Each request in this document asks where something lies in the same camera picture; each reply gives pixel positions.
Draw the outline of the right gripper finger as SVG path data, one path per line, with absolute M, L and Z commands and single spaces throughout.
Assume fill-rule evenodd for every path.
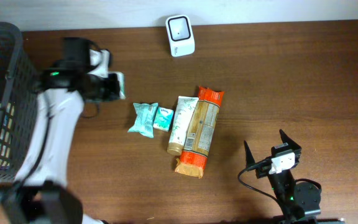
M 283 144 L 286 144 L 284 146 L 285 149 L 291 149 L 293 151 L 301 150 L 301 146 L 292 140 L 282 129 L 279 130 L 279 133 Z
M 246 153 L 246 168 L 250 168 L 255 164 L 255 160 L 246 140 L 244 140 L 244 148 Z

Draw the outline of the teal wet wipes pack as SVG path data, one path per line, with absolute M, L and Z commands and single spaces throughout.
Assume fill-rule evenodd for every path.
M 140 133 L 141 135 L 153 138 L 153 123 L 158 108 L 158 103 L 133 103 L 136 119 L 134 125 L 129 128 L 128 133 Z

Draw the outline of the orange spaghetti pasta package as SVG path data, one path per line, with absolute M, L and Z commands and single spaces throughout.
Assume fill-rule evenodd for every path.
M 223 96 L 223 91 L 199 87 L 199 100 L 186 132 L 184 148 L 177 159 L 176 173 L 203 177 Z

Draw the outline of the small teal tissue pack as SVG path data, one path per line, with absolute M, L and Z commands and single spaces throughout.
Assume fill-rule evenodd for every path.
M 168 108 L 158 107 L 153 128 L 161 131 L 169 131 L 170 125 L 172 123 L 174 111 Z

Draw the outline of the white cream tube gold cap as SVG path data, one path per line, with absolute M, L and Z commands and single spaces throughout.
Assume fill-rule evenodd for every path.
M 178 97 L 172 131 L 167 147 L 167 152 L 173 156 L 181 155 L 186 140 L 186 132 L 190 125 L 198 100 L 198 97 Z

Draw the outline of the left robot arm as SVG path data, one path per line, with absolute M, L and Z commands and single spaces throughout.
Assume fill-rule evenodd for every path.
M 63 57 L 25 71 L 15 48 L 0 105 L 0 207 L 11 223 L 94 223 L 67 189 L 67 164 L 85 104 L 122 100 L 124 76 L 91 40 L 63 39 Z

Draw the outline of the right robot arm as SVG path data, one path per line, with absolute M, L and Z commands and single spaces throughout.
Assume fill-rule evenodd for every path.
M 271 155 L 256 162 L 246 142 L 246 168 L 240 171 L 237 178 L 245 172 L 254 170 L 256 178 L 267 177 L 274 192 L 270 195 L 244 181 L 240 183 L 247 188 L 272 198 L 280 207 L 283 215 L 279 223 L 318 223 L 321 213 L 320 201 L 322 187 L 310 179 L 295 179 L 291 169 L 300 163 L 301 146 L 279 130 L 282 143 L 271 148 Z

